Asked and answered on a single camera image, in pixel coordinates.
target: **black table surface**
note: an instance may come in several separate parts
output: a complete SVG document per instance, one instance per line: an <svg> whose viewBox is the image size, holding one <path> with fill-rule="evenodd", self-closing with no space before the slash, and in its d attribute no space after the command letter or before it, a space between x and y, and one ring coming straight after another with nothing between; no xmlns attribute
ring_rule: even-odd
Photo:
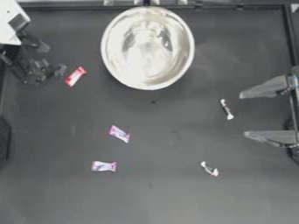
<svg viewBox="0 0 299 224"><path fill-rule="evenodd" d="M185 77L159 91L126 87L104 67L102 34L119 12L30 11L28 30L68 70L39 87L7 75L14 139L0 223L295 223L299 168L283 149L243 137L245 130L282 129L289 98L239 100L242 90L290 71L281 11L177 10L197 53ZM88 75L68 87L79 66ZM108 135L114 124L130 143ZM116 161L116 173L92 172L94 160Z"/></svg>

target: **metal bowl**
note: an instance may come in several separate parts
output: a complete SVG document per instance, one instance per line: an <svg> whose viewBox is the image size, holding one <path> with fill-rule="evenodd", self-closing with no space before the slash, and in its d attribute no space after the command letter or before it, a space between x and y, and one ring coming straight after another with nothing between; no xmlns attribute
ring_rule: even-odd
<svg viewBox="0 0 299 224"><path fill-rule="evenodd" d="M144 90L166 88L193 63L193 32L167 9L138 7L110 23L100 50L107 69L122 83Z"/></svg>

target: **debris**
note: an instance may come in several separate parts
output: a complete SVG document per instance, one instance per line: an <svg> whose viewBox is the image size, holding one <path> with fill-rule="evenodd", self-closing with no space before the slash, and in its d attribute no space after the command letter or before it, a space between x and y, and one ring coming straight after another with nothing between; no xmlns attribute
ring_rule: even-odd
<svg viewBox="0 0 299 224"><path fill-rule="evenodd" d="M234 118L234 115L230 112L230 107L229 107L229 105L226 103L226 100L222 99L219 102L221 102L221 105L222 105L223 109L226 110L227 115L229 115L227 119L231 120Z"/></svg>
<svg viewBox="0 0 299 224"><path fill-rule="evenodd" d="M118 170L118 163L104 163L100 161L94 161L91 170L94 172L115 172Z"/></svg>
<svg viewBox="0 0 299 224"><path fill-rule="evenodd" d="M84 69L83 66L80 66L75 72L70 75L70 78L66 80L66 83L70 87L72 87L78 80L80 79L80 76L84 75L87 73L87 70Z"/></svg>
<svg viewBox="0 0 299 224"><path fill-rule="evenodd" d="M131 134L127 134L118 126L115 126L115 125L111 126L108 134L112 137L119 138L128 144Z"/></svg>
<svg viewBox="0 0 299 224"><path fill-rule="evenodd" d="M205 169L205 171L211 175L211 176L214 176L214 177L218 177L219 176L219 170L215 168L215 169L213 169L211 167L209 167L207 166L207 163L206 163L206 161L202 161L201 162L201 166L202 166L202 168Z"/></svg>

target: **purple candy wrapper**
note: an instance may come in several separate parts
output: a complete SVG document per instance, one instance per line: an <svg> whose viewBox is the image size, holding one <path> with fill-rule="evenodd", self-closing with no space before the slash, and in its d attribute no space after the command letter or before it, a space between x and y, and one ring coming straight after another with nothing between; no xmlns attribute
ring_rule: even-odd
<svg viewBox="0 0 299 224"><path fill-rule="evenodd" d="M91 170L94 172L115 172L118 170L118 163L104 163L100 161L94 161Z"/></svg>
<svg viewBox="0 0 299 224"><path fill-rule="evenodd" d="M123 140L128 144L131 135L127 134L118 126L115 126L115 125L111 126L108 134L112 137L119 138L120 140Z"/></svg>

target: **pink candy wrapper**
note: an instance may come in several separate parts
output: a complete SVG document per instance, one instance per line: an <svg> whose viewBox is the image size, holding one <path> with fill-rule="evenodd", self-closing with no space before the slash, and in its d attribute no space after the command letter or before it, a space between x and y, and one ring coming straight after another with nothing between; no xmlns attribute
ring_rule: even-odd
<svg viewBox="0 0 299 224"><path fill-rule="evenodd" d="M118 163L104 163L100 161L94 161L91 170L94 172L115 172L118 170Z"/></svg>
<svg viewBox="0 0 299 224"><path fill-rule="evenodd" d="M84 75L87 73L87 70L84 69L83 66L80 66L75 72L70 75L70 78L66 80L66 83L70 87L72 87L78 80L80 79L80 76Z"/></svg>
<svg viewBox="0 0 299 224"><path fill-rule="evenodd" d="M108 134L128 143L131 135L127 134L118 126L112 125Z"/></svg>

